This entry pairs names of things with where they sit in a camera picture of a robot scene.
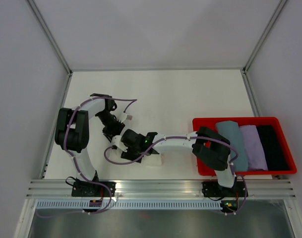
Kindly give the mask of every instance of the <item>white table surface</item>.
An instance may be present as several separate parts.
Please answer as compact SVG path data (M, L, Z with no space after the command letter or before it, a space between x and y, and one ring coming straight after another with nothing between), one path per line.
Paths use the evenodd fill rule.
M193 131L194 118L252 117L252 109L239 70L167 70L74 72L65 107L74 107L92 93L114 98L138 99L128 109L129 124L137 133L156 131L179 134ZM118 102L118 116L126 106ZM102 134L98 118L89 122L88 152L100 179L206 179L198 174L192 154L167 153L162 166L134 163L126 166L108 163L103 152L110 144ZM125 161L111 154L115 161ZM46 179L76 176L69 156L54 144ZM271 176L247 178L271 179Z

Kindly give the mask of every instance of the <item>glass panel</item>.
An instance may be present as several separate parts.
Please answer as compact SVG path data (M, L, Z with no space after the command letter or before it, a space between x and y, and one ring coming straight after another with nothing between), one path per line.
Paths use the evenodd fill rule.
M39 210L55 215L65 209ZM31 238L293 238L282 201L247 201L235 216L205 210L109 210L34 217Z

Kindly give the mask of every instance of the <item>metal corner post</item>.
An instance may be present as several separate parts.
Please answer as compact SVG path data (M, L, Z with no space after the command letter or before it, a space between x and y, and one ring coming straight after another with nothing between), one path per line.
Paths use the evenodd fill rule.
M258 54L259 50L261 49L263 43L265 42L265 40L267 39L269 33L271 32L275 22L277 21L277 19L279 18L280 14L282 13L284 7L286 6L287 2L289 0L280 0L279 4L277 5L277 7L275 8L268 24L266 25L261 37L259 38L258 42L256 43L248 61L246 62L243 70L246 73L249 68L252 65L252 62L254 61L254 58L256 57L256 55Z
M51 31L49 30L41 12L39 11L36 3L34 2L34 0L26 0L27 4L29 5L29 7L31 8L36 20L38 21L40 27L42 28L46 38L49 40L51 46L53 47L53 50L55 51L58 59L60 60L60 62L62 63L62 65L64 66L65 70L67 71L67 73L70 75L72 73L65 57L63 56L60 48L58 47L57 42L55 41Z
M250 101L250 105L253 111L253 114L255 117L260 117L261 116L261 110L260 107L257 103L257 100L255 98L255 94L252 88L252 84L250 79L248 78L247 73L242 69L240 70L241 75L242 75L242 79L243 79L243 83L246 89L246 93L248 95L249 101Z
M297 200L284 200L287 216L296 238L302 238L302 213Z
M32 222L37 207L37 199L26 199L16 226L14 238L27 238L33 230Z

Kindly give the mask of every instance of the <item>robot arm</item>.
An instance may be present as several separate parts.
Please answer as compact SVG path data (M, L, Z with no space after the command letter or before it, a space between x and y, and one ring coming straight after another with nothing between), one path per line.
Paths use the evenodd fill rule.
M224 143L229 141L218 133L201 127L199 131L194 131L184 135L163 135L157 132L149 132L146 136L137 134L131 129L123 131L125 125L110 112L117 108L115 101L109 95L92 94L95 100L89 101L77 111L67 135L66 147L72 151L77 160L80 171L89 180L97 180L96 170L93 168L87 145L89 142L89 120L93 116L99 117L102 124L104 136L112 143L114 148L122 150L121 158L136 160L154 142L163 139L155 144L146 154L163 154L168 151L185 151L193 153L205 165L215 170L218 183L224 187L232 187L235 177L229 165L230 149L222 144L210 142L209 147L205 146L207 140L193 137L208 137ZM64 139L67 125L73 114L73 109L61 108L55 132L55 143L64 149Z

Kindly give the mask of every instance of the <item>folded clothing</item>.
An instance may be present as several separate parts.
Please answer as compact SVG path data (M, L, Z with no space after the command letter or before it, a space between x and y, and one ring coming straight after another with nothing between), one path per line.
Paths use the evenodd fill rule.
M268 169L270 171L290 170L274 128L271 125L260 125L256 129L260 137Z
M267 171L265 155L255 125L240 126L245 152L248 158L249 171Z
M247 171L248 170L248 158L244 150L244 143L241 131L239 129L238 123L228 120L216 123L216 129L219 134L227 138L230 141L230 144L238 151L239 156L234 161L234 169L236 172ZM233 158L235 152L231 151L230 156Z

